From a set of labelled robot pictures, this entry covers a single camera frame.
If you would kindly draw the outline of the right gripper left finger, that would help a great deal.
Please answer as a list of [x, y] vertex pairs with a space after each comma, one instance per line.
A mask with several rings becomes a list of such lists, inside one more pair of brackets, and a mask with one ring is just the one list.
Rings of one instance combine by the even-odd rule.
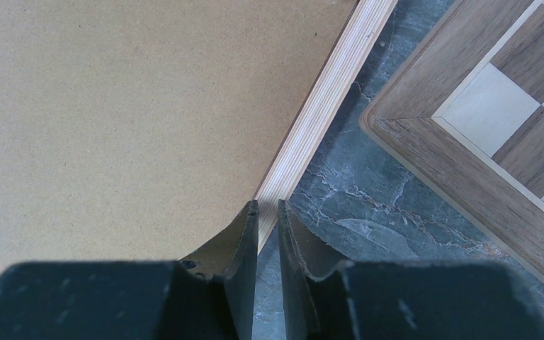
[[259, 207], [165, 261], [27, 261], [0, 275], [0, 339], [250, 339]]

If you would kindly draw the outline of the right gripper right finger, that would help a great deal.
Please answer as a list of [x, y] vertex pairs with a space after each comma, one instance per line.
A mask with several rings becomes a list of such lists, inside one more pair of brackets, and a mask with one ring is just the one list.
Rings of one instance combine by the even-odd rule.
[[544, 339], [519, 275], [491, 261], [354, 261], [285, 200], [278, 243], [288, 339]]

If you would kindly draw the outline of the wooden picture frame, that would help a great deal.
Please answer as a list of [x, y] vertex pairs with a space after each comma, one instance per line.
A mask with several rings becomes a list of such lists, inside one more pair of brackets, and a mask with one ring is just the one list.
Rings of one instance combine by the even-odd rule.
[[352, 10], [254, 196], [259, 249], [276, 225], [277, 202], [291, 197], [396, 5], [358, 1]]

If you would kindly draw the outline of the brown cardboard backing board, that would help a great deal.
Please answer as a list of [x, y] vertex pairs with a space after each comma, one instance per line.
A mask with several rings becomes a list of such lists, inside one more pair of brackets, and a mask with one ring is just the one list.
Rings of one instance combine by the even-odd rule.
[[0, 273], [175, 259], [256, 192], [354, 1], [0, 1]]

